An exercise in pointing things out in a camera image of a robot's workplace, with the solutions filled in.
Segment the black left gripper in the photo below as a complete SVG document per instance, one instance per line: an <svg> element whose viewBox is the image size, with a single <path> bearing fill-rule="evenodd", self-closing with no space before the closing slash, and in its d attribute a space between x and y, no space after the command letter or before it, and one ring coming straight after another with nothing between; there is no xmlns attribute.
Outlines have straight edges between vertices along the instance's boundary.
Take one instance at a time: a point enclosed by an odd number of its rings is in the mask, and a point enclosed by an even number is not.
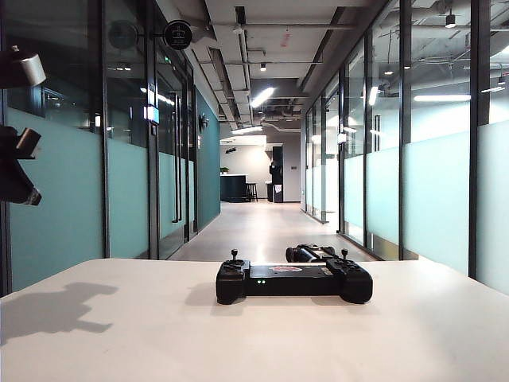
<svg viewBox="0 0 509 382"><path fill-rule="evenodd" d="M1 200L16 204L39 205L41 194L17 159L35 159L41 135L33 129L25 128L17 136L15 128L4 125L1 125L0 133Z"/></svg>

